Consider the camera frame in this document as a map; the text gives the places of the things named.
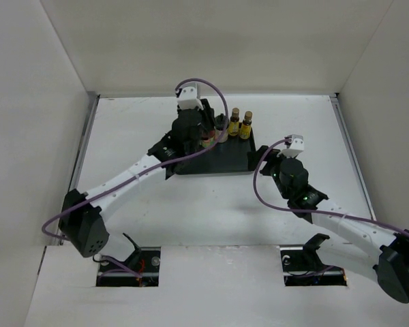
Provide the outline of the yellow label bottle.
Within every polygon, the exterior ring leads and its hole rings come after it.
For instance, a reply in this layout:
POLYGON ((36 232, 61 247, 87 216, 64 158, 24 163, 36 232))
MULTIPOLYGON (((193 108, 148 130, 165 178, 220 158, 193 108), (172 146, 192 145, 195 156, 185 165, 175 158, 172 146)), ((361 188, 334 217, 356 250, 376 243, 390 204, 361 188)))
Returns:
POLYGON ((245 112, 245 116, 239 130, 239 137, 242 140, 247 140, 250 137, 252 130, 252 117, 253 114, 251 111, 245 112))
POLYGON ((239 133, 239 109, 233 108, 228 125, 228 135, 236 137, 239 133))

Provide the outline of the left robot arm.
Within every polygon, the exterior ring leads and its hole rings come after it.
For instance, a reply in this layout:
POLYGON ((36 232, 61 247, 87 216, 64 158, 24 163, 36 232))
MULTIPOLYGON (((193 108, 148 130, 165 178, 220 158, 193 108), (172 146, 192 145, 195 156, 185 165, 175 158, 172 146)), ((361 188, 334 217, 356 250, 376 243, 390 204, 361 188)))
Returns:
POLYGON ((149 187, 178 174, 206 149, 204 133, 215 127, 215 111, 207 99, 179 100, 170 131, 136 163, 116 177, 86 192, 69 191, 59 217, 59 229, 84 258, 110 255, 124 271, 133 271, 139 254, 130 241, 110 234, 106 222, 125 203, 149 187))

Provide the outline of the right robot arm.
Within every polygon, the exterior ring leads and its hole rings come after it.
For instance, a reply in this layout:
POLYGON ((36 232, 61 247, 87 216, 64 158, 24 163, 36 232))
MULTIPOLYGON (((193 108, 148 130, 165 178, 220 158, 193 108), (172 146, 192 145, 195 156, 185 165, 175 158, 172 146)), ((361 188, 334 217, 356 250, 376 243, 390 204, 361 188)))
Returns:
POLYGON ((351 270, 376 282, 397 302, 409 303, 409 230, 346 212, 309 184, 309 173, 297 158, 302 149, 285 145, 281 151, 262 146, 249 152, 247 167, 255 176, 273 179, 287 201, 285 212, 328 230, 304 244, 304 265, 351 270))

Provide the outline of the red chili sauce bottle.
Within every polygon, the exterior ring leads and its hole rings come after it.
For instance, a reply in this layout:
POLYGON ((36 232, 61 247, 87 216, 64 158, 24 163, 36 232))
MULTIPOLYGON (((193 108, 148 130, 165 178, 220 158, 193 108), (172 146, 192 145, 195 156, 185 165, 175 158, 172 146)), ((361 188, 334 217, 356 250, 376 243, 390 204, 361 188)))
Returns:
POLYGON ((215 143, 215 130, 203 132, 201 135, 200 145, 202 148, 209 148, 215 143))

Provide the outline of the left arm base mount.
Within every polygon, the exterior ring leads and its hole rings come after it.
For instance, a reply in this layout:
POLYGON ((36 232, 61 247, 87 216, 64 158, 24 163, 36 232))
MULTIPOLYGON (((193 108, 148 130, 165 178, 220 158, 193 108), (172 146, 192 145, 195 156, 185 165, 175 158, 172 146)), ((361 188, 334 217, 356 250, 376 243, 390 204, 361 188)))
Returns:
POLYGON ((129 235, 125 245, 131 247, 128 258, 121 262, 105 255, 93 256, 98 264, 97 287, 157 287, 159 285, 162 250, 160 247, 141 247, 129 235))

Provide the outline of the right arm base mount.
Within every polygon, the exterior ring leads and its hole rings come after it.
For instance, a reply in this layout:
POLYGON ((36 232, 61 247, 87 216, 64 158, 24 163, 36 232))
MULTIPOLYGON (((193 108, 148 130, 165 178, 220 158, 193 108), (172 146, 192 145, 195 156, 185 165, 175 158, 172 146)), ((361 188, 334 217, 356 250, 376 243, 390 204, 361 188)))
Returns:
POLYGON ((325 234, 316 234, 305 244, 279 248, 285 286, 347 286, 344 270, 323 264, 316 253, 328 239, 325 234))

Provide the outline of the white powder shaker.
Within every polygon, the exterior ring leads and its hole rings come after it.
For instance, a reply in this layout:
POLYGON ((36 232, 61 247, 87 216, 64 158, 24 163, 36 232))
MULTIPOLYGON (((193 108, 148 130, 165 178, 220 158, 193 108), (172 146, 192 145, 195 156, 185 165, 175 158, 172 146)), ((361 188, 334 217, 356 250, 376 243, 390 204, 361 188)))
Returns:
POLYGON ((215 118, 215 140, 219 143, 224 143, 228 139, 228 130, 224 129, 226 123, 226 116, 220 114, 215 118))

